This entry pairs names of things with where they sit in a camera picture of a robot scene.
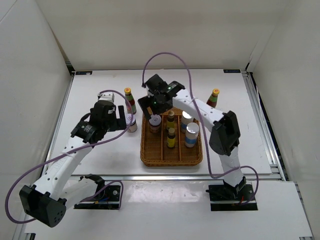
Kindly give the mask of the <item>red sauce bottle yellow cap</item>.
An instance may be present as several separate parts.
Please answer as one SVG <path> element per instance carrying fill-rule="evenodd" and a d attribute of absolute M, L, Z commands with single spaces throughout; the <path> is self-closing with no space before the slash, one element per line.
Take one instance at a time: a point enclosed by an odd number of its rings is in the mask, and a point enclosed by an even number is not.
<path fill-rule="evenodd" d="M 214 88 L 212 90 L 211 95 L 209 96 L 206 104 L 209 105 L 212 108 L 215 108 L 217 106 L 217 102 L 218 102 L 218 96 L 220 94 L 220 90 L 218 88 Z"/>

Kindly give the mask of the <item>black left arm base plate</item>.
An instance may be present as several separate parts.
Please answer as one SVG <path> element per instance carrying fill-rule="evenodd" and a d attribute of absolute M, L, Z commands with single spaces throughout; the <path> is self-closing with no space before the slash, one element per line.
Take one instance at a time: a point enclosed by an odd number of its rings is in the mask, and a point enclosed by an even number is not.
<path fill-rule="evenodd" d="M 111 181 L 95 198 L 74 205 L 75 210 L 120 210 L 124 192 L 123 182 Z"/>

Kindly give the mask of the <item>red sauce bottle green label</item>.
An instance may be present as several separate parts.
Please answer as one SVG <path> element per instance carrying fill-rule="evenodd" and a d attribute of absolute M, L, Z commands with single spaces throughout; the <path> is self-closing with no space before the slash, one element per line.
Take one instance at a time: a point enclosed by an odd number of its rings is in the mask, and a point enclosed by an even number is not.
<path fill-rule="evenodd" d="M 127 113 L 135 115 L 136 112 L 137 112 L 137 108 L 136 108 L 135 99 L 134 99 L 134 97 L 132 95 L 131 88 L 126 87 L 124 89 L 124 95 L 125 95 L 127 101 L 129 102 L 129 104 L 125 103 L 126 104 Z"/>

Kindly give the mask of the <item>white salt shaker metal lid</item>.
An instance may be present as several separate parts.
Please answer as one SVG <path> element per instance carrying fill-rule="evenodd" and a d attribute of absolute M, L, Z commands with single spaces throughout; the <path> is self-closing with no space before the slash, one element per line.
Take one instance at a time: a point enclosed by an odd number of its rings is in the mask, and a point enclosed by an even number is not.
<path fill-rule="evenodd" d="M 189 115 L 187 112 L 183 111 L 180 118 L 181 131 L 185 133 L 187 129 L 187 125 L 189 123 L 192 123 L 193 121 L 194 121 L 194 118 L 191 115 Z"/>

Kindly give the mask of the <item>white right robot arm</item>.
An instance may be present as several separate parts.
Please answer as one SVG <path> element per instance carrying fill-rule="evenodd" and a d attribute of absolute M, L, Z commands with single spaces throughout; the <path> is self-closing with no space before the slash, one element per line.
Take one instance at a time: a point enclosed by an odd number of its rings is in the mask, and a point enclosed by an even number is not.
<path fill-rule="evenodd" d="M 219 155 L 224 193 L 230 200 L 238 199 L 243 193 L 246 178 L 238 154 L 241 133 L 236 114 L 207 105 L 194 97 L 191 89 L 186 89 L 177 81 L 167 83 L 158 74 L 143 81 L 142 87 L 147 95 L 138 99 L 138 103 L 146 119 L 149 120 L 151 114 L 160 115 L 175 107 L 198 120 L 203 133 L 210 132 L 210 137 L 205 137 L 204 141 L 207 149 Z"/>

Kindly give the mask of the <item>small yellow bottle wooden cap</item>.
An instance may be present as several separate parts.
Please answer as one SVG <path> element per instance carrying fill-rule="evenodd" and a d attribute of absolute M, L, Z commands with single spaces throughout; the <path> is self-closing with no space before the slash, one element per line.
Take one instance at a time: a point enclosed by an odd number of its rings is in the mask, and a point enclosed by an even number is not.
<path fill-rule="evenodd" d="M 168 135 L 167 135 L 167 147 L 168 148 L 174 148 L 176 144 L 176 132 L 174 128 L 168 129 Z"/>

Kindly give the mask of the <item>spice jar silver lid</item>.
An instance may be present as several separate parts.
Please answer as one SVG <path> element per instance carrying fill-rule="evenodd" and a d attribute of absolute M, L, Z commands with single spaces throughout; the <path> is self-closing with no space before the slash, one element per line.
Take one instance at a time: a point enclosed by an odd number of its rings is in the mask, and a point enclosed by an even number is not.
<path fill-rule="evenodd" d="M 127 132 L 133 133 L 138 129 L 137 121 L 134 114 L 126 114 L 125 121 L 126 125 L 128 126 Z"/>

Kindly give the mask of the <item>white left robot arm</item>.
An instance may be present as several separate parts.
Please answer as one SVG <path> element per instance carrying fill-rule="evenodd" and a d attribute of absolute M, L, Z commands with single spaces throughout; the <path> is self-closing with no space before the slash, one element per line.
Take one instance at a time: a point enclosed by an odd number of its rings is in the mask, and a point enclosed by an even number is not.
<path fill-rule="evenodd" d="M 98 175 L 82 176 L 72 187 L 65 187 L 77 166 L 107 132 L 125 130 L 126 116 L 122 105 L 98 100 L 71 131 L 62 157 L 53 162 L 32 186 L 23 186 L 19 197 L 29 216 L 53 228 L 66 210 L 83 199 L 98 201 L 105 195 L 105 180 Z"/>

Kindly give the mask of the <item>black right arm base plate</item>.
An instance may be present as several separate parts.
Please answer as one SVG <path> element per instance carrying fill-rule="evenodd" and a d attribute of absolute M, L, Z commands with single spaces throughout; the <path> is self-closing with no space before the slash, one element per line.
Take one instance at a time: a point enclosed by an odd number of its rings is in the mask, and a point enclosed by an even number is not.
<path fill-rule="evenodd" d="M 236 197 L 227 194 L 224 185 L 209 185 L 205 192 L 209 194 L 210 210 L 212 212 L 258 210 L 252 184 L 246 184 Z"/>

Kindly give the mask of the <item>spice jar red label lid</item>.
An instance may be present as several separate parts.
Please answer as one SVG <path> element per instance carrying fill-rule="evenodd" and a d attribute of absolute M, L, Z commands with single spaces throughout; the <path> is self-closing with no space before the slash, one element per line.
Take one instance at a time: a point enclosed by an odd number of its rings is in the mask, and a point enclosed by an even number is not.
<path fill-rule="evenodd" d="M 151 133 L 158 133 L 161 129 L 162 117 L 158 114 L 152 114 L 149 120 L 149 131 Z"/>

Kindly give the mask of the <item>white shaker blue label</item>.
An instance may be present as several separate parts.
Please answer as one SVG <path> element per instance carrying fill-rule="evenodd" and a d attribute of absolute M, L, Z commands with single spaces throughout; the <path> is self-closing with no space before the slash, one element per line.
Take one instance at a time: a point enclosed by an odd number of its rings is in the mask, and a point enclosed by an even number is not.
<path fill-rule="evenodd" d="M 190 122 L 185 129 L 185 138 L 184 144 L 188 148 L 192 148 L 195 146 L 198 135 L 199 135 L 200 127 L 195 122 Z"/>

